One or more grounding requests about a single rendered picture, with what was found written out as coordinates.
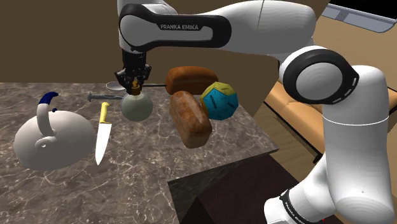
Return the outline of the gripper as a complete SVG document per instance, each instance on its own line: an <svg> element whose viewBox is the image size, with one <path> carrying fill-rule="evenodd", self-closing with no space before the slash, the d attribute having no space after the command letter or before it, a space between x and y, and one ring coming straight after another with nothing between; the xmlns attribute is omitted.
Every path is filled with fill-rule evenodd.
<svg viewBox="0 0 397 224"><path fill-rule="evenodd" d="M143 86L151 72L151 66L146 65L146 52L130 53L122 50L122 60L124 69L115 72L118 83L129 92L129 77L138 77L138 83Z"/></svg>

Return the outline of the round grey bottle, gold cap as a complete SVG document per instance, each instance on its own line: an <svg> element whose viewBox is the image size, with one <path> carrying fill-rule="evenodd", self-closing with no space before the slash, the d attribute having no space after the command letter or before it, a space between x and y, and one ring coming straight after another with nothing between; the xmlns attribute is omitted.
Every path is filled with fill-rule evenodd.
<svg viewBox="0 0 397 224"><path fill-rule="evenodd" d="M125 94L121 101L122 115L133 122L147 119L153 111L150 97L141 92L141 86L136 80L132 82L131 94Z"/></svg>

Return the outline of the grey screw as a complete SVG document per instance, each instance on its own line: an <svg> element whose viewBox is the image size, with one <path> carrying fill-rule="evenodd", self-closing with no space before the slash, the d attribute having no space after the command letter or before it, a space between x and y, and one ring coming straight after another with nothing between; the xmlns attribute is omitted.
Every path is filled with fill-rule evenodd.
<svg viewBox="0 0 397 224"><path fill-rule="evenodd" d="M112 94L93 94L89 92L87 94L87 100L91 102L92 100L121 100L122 95L112 95Z"/></svg>

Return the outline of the brown bread loaf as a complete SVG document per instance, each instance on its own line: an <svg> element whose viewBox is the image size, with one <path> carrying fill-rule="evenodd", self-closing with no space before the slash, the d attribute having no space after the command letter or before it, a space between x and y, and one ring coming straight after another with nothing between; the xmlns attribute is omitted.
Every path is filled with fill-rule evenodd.
<svg viewBox="0 0 397 224"><path fill-rule="evenodd" d="M204 146L212 133L211 122L194 96L178 91L170 98L169 113L187 148Z"/></svg>
<svg viewBox="0 0 397 224"><path fill-rule="evenodd" d="M178 91L201 95L215 81L218 81L218 77L210 69L198 66L180 66L169 70L165 78L165 89L170 95Z"/></svg>

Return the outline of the blue and yellow polyhedron ball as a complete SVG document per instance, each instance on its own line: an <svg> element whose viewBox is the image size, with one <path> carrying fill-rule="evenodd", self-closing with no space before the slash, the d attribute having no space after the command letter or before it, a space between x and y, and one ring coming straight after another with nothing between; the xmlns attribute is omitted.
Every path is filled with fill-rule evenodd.
<svg viewBox="0 0 397 224"><path fill-rule="evenodd" d="M237 93L226 83L215 81L199 97L203 110L212 120L230 118L239 106Z"/></svg>

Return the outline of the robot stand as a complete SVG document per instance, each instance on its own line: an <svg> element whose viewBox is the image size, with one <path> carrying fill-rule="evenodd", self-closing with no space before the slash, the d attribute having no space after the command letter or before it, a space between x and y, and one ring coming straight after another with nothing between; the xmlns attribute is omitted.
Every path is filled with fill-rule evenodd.
<svg viewBox="0 0 397 224"><path fill-rule="evenodd" d="M267 199L298 181L268 153L168 182L180 224L266 224Z"/></svg>

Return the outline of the tan sofa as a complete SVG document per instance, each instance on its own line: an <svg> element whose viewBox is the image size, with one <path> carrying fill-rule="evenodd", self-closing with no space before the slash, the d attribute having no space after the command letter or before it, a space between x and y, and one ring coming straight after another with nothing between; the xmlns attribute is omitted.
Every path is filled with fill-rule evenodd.
<svg viewBox="0 0 397 224"><path fill-rule="evenodd" d="M276 82L264 100L268 106L293 133L305 142L313 151L316 163L324 153L324 133L322 106L310 105L295 101L284 90L280 82Z"/></svg>

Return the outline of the grey-framed window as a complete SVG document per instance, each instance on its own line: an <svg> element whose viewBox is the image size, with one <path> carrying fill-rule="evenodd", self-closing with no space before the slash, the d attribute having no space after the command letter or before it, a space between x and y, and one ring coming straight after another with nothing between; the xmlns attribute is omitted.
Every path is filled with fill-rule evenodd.
<svg viewBox="0 0 397 224"><path fill-rule="evenodd" d="M397 25L397 0L330 0L322 16L383 33Z"/></svg>

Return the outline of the yellow-handled kitchen knife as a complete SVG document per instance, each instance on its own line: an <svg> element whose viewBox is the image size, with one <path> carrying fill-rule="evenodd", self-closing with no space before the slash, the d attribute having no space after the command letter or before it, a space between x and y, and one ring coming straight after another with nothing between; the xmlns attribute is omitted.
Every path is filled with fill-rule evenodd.
<svg viewBox="0 0 397 224"><path fill-rule="evenodd" d="M106 121L108 102L103 102L101 104L101 113L99 118L99 126L97 130L97 140L95 145L95 161L99 165L103 159L106 147L109 141L109 135L111 132L112 124Z"/></svg>

